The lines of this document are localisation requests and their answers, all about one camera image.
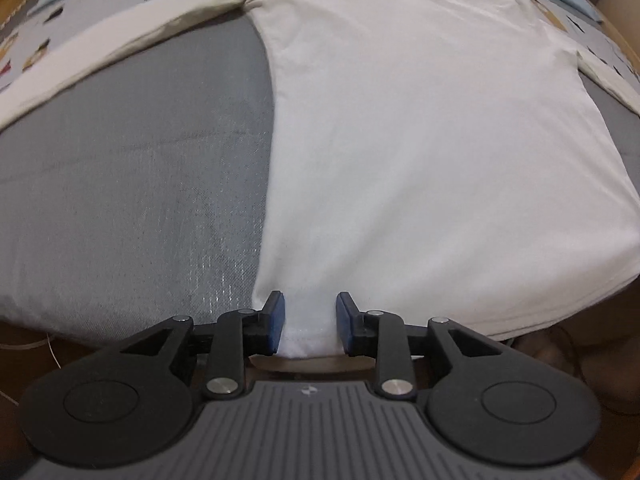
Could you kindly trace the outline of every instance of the silver screw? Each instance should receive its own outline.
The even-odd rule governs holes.
[[[216,377],[207,382],[207,390],[214,394],[232,394],[238,389],[238,383],[228,377]]]
[[[414,386],[404,379],[389,379],[382,383],[382,389],[389,395],[406,395]]]

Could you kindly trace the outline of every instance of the shiny gray cloth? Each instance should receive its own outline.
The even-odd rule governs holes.
[[[251,305],[273,98],[230,14],[0,134],[0,317],[90,342]]]

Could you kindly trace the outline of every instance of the white cable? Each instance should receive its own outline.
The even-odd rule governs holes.
[[[14,403],[16,406],[18,405],[18,401],[17,400],[12,399],[6,393],[4,393],[2,390],[0,390],[0,396],[3,396],[6,400],[8,400],[9,402]]]
[[[31,350],[33,348],[39,348],[47,344],[46,339],[41,339],[40,341],[35,341],[33,343],[27,343],[24,345],[7,345],[5,343],[0,343],[0,350]]]
[[[49,339],[49,333],[48,332],[47,332],[47,343],[49,343],[49,351],[51,352],[51,356],[53,357],[53,360],[58,365],[58,368],[60,368],[62,370],[62,366],[60,366],[60,363],[58,362],[58,359],[56,358],[56,355],[53,353],[53,348],[51,348],[51,339]]]

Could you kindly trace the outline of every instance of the brown floor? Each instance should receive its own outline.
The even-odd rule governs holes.
[[[579,324],[582,320],[572,320]],[[26,344],[46,337],[41,332],[33,332],[0,322],[0,343]],[[597,334],[587,334],[589,343],[598,339]],[[62,339],[54,339],[52,348],[61,366],[75,361],[92,352],[91,349]],[[15,400],[20,400],[24,390],[37,378],[56,369],[55,361],[47,345],[27,351],[9,351],[0,349],[0,390]],[[253,369],[253,378],[266,378],[270,372]],[[420,386],[426,386],[426,370],[417,362],[417,375]],[[307,376],[278,374],[283,379],[304,380]],[[352,372],[348,378],[369,378],[370,371]],[[324,376],[326,380],[346,378],[343,375]],[[584,459],[597,473],[607,480],[619,480],[631,466],[640,441],[640,417],[617,416],[603,411],[602,427]],[[17,409],[8,400],[0,397],[0,465],[19,462],[30,456],[27,443],[17,423]]]

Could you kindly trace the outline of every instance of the ribbed surface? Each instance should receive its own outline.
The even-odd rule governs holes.
[[[256,383],[209,403],[173,448],[144,462],[87,471],[38,462],[25,480],[593,480],[577,462],[542,471],[478,464],[449,450],[412,404],[364,383]]]

